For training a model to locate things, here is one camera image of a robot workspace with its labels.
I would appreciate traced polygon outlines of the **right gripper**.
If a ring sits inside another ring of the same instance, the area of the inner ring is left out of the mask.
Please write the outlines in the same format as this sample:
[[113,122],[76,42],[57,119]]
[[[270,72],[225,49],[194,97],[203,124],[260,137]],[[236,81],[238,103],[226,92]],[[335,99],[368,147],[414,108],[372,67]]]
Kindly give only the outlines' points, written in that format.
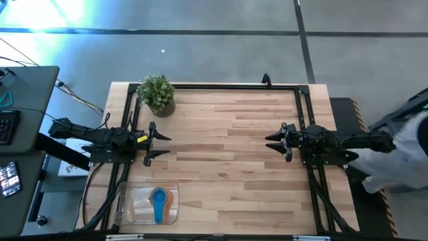
[[274,134],[268,135],[265,137],[265,140],[269,141],[281,141],[286,133],[288,132],[288,146],[285,142],[279,143],[267,143],[266,147],[273,149],[285,155],[286,162],[291,162],[293,153],[292,148],[300,148],[300,144],[302,142],[302,133],[297,130],[295,125],[287,125],[286,123],[282,123],[279,131]]

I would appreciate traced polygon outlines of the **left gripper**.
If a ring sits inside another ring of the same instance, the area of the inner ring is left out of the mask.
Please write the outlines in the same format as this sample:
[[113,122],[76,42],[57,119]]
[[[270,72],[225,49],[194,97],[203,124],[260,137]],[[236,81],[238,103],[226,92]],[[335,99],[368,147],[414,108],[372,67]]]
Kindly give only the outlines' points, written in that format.
[[[157,129],[156,129],[156,123],[155,122],[150,122],[149,126],[149,138],[150,139],[158,139],[158,140],[164,140],[164,141],[170,141],[171,138],[166,137],[162,134],[160,134]],[[146,155],[144,156],[144,160],[143,160],[143,165],[145,167],[150,167],[151,166],[151,162],[154,158],[160,156],[160,155],[164,155],[167,153],[170,153],[169,150],[151,150],[148,151],[149,147],[150,147],[150,141],[149,139],[138,143],[136,140],[137,138],[146,135],[148,137],[148,133],[146,133],[144,130],[139,131],[139,130],[133,130],[132,131],[132,140],[133,140],[133,146],[132,146],[132,151],[133,152],[137,152],[137,151],[147,151]]]

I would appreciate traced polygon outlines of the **blue measuring cup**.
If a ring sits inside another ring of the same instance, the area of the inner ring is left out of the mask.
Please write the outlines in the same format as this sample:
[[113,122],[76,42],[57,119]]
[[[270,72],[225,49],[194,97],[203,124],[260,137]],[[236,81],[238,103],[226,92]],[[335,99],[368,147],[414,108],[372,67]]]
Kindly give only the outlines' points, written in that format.
[[167,190],[164,187],[156,187],[150,193],[150,202],[153,206],[154,221],[156,224],[161,224],[164,221],[168,196]]

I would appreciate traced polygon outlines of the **orange measuring cup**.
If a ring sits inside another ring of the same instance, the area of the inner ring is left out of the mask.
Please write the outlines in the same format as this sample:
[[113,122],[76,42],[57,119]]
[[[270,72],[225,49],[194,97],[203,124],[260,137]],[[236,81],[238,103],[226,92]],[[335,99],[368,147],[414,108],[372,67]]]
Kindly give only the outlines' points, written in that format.
[[168,200],[167,200],[167,206],[165,208],[165,212],[169,212],[169,209],[171,208],[171,205],[172,205],[172,202],[173,202],[173,195],[172,195],[172,193],[167,188],[165,188],[165,189],[167,190],[167,193],[169,195],[168,196]]

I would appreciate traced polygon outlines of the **clear plastic basket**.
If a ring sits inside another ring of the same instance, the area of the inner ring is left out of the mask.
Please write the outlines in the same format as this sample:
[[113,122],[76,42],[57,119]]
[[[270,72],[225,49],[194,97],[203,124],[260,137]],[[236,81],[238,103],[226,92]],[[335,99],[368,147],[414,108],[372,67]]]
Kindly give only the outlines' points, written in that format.
[[[156,224],[154,210],[150,202],[150,193],[156,187],[165,187],[173,195],[169,212],[165,212],[164,221]],[[170,225],[179,215],[179,185],[174,181],[160,182],[124,182],[116,190],[114,200],[114,224],[129,225]]]

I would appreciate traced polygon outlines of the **potted plant striped pot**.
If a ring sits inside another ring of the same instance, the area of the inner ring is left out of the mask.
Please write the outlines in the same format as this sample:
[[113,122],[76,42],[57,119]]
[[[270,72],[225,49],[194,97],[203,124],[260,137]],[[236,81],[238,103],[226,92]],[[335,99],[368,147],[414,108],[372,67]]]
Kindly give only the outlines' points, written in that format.
[[140,105],[147,105],[159,118],[171,116],[176,108],[175,87],[160,74],[151,74],[140,81],[136,89]]

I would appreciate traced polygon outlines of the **black floor mat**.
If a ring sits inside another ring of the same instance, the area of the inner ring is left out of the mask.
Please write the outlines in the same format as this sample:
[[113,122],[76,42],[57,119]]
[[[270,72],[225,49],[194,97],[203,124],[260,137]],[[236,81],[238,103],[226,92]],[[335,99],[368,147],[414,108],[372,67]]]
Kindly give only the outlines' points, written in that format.
[[[331,98],[330,103],[336,129],[339,133],[365,132],[365,125],[355,100]],[[386,192],[380,190],[374,194],[367,193],[362,186],[362,180],[365,179],[366,175],[359,170],[349,167],[346,174],[360,231],[367,236],[396,238],[398,233]]]

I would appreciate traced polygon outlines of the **white box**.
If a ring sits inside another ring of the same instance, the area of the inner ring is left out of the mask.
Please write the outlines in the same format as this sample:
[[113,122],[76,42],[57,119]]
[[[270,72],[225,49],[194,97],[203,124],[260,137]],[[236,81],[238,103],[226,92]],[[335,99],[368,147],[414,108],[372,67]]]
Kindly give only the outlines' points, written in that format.
[[[83,146],[89,145],[90,142],[83,141],[79,139],[67,139],[66,146],[77,151],[87,157],[90,157],[90,154],[83,150]],[[59,177],[83,177],[87,176],[88,171],[80,169],[79,167],[75,167],[65,161],[61,161],[60,168],[58,170]]]

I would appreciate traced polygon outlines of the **black stand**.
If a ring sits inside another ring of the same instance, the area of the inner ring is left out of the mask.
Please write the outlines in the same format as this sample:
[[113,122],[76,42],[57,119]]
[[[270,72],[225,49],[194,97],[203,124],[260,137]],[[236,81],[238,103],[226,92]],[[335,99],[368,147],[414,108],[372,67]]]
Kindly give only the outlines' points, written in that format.
[[416,95],[410,97],[396,111],[386,114],[383,118],[369,126],[371,131],[377,131],[386,128],[390,134],[399,131],[399,123],[407,122],[413,115],[428,110],[428,87]]

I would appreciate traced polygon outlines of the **person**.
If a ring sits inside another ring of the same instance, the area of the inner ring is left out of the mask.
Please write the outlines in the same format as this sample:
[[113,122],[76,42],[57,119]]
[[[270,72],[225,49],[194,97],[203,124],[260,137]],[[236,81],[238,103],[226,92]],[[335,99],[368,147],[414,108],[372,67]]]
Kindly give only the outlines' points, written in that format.
[[358,158],[348,164],[367,177],[362,186],[367,193],[384,188],[428,186],[428,110],[410,118],[393,137],[396,149],[389,153],[371,149],[351,149]]

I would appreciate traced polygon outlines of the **grey desk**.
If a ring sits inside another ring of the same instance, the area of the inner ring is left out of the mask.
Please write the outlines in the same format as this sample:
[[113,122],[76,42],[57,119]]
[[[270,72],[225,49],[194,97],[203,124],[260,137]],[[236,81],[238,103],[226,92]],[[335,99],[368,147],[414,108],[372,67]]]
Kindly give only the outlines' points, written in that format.
[[0,79],[0,97],[9,91],[13,98],[5,110],[19,110],[19,123],[9,145],[0,145],[0,153],[32,151],[47,110],[60,68],[58,66],[4,67]]
[[22,233],[45,155],[44,151],[0,155],[0,167],[15,163],[21,184],[21,190],[10,197],[3,197],[0,188],[0,238]]

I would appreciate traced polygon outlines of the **black keyboard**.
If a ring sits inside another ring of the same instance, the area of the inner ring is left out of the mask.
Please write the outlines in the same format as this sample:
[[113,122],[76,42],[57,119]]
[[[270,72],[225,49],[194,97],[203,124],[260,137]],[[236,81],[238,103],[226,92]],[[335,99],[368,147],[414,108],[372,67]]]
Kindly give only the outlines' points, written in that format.
[[0,145],[12,143],[20,116],[20,110],[0,110]]

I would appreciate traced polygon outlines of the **black phone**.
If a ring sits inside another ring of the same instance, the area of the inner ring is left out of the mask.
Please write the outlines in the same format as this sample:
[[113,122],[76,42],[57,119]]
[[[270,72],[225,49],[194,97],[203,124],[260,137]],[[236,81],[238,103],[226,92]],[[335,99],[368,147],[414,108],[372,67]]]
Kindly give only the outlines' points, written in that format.
[[0,166],[1,195],[4,198],[10,197],[21,191],[22,186],[17,170],[16,162],[11,161]]

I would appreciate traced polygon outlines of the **teal loop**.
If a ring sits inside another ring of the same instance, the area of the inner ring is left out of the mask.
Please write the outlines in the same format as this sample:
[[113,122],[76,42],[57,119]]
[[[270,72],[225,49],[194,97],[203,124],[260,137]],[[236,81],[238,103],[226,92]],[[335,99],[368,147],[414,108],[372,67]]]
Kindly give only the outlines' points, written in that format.
[[5,108],[13,104],[13,95],[10,91],[6,91],[3,96],[0,96],[0,108]]

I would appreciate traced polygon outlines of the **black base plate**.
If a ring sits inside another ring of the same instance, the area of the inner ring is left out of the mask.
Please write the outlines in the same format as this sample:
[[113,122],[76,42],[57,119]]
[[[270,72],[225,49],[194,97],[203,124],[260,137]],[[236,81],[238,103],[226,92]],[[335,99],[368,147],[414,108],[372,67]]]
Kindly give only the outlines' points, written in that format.
[[302,157],[304,165],[347,165],[359,155],[352,151],[333,151],[329,153],[305,152]]
[[113,149],[102,149],[94,145],[86,145],[82,149],[90,154],[89,159],[92,163],[132,163],[136,154],[135,151],[119,153]]

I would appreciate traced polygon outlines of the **black aluminium table frame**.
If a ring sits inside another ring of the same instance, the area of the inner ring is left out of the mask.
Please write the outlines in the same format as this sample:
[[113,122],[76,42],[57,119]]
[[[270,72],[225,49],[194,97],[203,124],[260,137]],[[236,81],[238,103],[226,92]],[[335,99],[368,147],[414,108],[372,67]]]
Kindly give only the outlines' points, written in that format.
[[265,141],[284,122],[335,129],[324,85],[177,84],[176,109],[168,118],[139,106],[134,87],[132,82],[110,85],[109,125],[120,125],[133,112],[138,128],[154,121],[166,136],[154,142],[165,154],[145,167],[143,154],[137,153],[128,180],[176,187],[178,215],[169,225],[127,225],[120,232],[207,238],[338,230],[323,203],[312,201],[299,150],[286,162]]

